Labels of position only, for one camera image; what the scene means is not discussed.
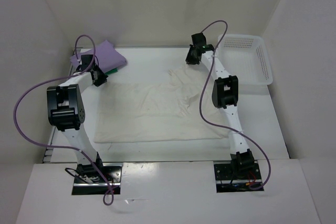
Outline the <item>green t shirt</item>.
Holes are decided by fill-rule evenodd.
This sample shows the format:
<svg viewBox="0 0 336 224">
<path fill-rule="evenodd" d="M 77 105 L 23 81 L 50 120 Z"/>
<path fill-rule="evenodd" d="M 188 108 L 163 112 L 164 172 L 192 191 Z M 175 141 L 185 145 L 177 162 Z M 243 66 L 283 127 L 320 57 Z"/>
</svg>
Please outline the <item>green t shirt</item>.
<svg viewBox="0 0 336 224">
<path fill-rule="evenodd" d="M 106 74 L 106 75 L 111 75 L 111 74 L 113 74 L 113 73 L 117 73 L 117 72 L 118 72 L 118 69 L 117 69 L 117 68 L 114 68 L 114 69 L 111 69 L 111 70 L 107 71 L 105 74 Z"/>
</svg>

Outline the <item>purple t shirt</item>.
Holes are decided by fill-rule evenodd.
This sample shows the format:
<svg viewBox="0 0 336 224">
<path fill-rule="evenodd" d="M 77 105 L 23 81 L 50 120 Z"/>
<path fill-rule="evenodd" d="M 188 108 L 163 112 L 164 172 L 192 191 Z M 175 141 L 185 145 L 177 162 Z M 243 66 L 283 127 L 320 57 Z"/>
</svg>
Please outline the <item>purple t shirt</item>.
<svg viewBox="0 0 336 224">
<path fill-rule="evenodd" d="M 117 52 L 114 45 L 107 40 L 96 46 L 95 56 L 96 59 L 91 67 L 97 64 L 104 73 L 127 64 L 125 57 Z"/>
</svg>

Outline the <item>white cloth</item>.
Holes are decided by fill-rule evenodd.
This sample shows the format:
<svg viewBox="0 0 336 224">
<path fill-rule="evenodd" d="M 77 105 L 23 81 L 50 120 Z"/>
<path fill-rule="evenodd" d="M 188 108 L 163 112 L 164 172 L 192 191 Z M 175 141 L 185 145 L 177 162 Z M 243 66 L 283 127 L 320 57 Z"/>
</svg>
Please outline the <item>white cloth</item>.
<svg viewBox="0 0 336 224">
<path fill-rule="evenodd" d="M 212 104 L 213 80 L 204 66 L 168 71 L 163 83 L 104 84 L 97 110 L 95 143 L 135 143 L 228 138 L 227 125 Z"/>
</svg>

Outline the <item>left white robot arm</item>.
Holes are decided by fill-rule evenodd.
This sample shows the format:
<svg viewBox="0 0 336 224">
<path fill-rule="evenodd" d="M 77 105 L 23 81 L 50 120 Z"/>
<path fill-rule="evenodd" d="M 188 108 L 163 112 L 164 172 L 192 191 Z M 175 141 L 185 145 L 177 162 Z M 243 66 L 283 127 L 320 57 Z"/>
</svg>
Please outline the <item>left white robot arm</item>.
<svg viewBox="0 0 336 224">
<path fill-rule="evenodd" d="M 83 125 L 86 113 L 81 96 L 86 88 L 99 87 L 107 81 L 108 76 L 95 59 L 93 54 L 82 55 L 74 77 L 47 88 L 47 111 L 49 123 L 66 137 L 70 147 L 76 151 L 78 175 L 99 182 L 104 178 L 105 169 Z"/>
</svg>

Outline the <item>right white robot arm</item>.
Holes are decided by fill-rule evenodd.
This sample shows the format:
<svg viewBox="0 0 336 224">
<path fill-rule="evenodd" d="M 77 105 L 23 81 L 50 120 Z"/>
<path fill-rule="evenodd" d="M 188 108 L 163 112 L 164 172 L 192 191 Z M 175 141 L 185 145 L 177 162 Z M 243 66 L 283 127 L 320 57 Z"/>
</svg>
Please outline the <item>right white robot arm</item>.
<svg viewBox="0 0 336 224">
<path fill-rule="evenodd" d="M 203 33 L 191 36 L 192 44 L 186 56 L 188 65 L 202 63 L 214 80 L 212 103 L 227 120 L 230 143 L 230 172 L 235 178 L 243 178 L 252 170 L 255 160 L 246 138 L 242 136 L 242 127 L 238 116 L 238 77 L 231 75 L 221 61 L 214 55 L 215 47 L 206 42 Z"/>
</svg>

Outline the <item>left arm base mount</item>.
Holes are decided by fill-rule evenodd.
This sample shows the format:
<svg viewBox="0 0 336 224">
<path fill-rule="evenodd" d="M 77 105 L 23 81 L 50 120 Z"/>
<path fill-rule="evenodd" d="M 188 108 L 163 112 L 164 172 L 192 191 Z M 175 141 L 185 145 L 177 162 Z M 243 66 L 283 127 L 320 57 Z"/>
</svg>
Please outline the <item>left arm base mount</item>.
<svg viewBox="0 0 336 224">
<path fill-rule="evenodd" d="M 107 183 L 98 173 L 88 176 L 78 167 L 76 169 L 66 167 L 65 172 L 74 178 L 72 195 L 104 195 L 108 189 Z M 121 172 L 121 164 L 107 164 L 102 170 L 103 175 L 112 185 L 115 195 L 119 195 L 121 192 Z"/>
</svg>

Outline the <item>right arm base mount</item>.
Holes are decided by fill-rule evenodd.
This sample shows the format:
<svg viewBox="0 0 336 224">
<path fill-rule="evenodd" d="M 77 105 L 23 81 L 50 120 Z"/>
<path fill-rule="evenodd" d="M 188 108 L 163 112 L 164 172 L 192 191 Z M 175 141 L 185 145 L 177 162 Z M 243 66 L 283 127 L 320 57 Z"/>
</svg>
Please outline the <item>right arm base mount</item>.
<svg viewBox="0 0 336 224">
<path fill-rule="evenodd" d="M 253 191 L 251 187 L 262 185 L 262 177 L 257 162 L 252 169 L 238 174 L 233 172 L 229 161 L 214 162 L 214 173 L 217 193 L 238 193 Z"/>
</svg>

